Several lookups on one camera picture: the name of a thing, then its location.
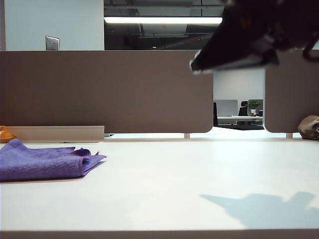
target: desk surface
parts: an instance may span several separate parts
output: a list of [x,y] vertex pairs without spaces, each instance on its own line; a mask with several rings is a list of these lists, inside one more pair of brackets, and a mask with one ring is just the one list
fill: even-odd
[[254,120],[263,120],[263,116],[217,116],[220,120],[245,120],[245,121],[254,121]]
[[84,178],[2,183],[3,238],[318,236],[317,141],[223,128],[191,139],[121,137],[73,144],[108,156]]

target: ceiling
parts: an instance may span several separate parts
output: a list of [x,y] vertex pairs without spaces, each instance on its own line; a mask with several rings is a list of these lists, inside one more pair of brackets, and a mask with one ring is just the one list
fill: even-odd
[[[104,16],[221,16],[219,0],[104,0]],[[105,23],[106,50],[201,49],[216,25]]]

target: light switch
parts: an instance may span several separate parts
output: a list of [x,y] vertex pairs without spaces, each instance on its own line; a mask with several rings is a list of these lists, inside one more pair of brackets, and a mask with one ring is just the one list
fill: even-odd
[[45,49],[47,51],[60,50],[60,39],[53,36],[45,36]]

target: brown bag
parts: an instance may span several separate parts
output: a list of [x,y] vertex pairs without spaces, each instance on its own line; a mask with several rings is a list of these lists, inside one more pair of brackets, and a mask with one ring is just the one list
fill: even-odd
[[304,118],[298,126],[298,131],[304,139],[319,139],[319,117]]

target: office chair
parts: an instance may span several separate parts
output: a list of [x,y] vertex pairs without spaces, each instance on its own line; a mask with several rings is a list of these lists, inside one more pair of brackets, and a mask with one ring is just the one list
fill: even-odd
[[[239,108],[238,116],[247,116],[248,115],[248,101],[241,102],[241,108]],[[248,124],[247,121],[238,121],[237,124]]]
[[214,115],[214,118],[213,118],[213,125],[214,125],[215,127],[218,127],[218,119],[217,119],[217,104],[216,104],[216,102],[214,102],[213,115]]

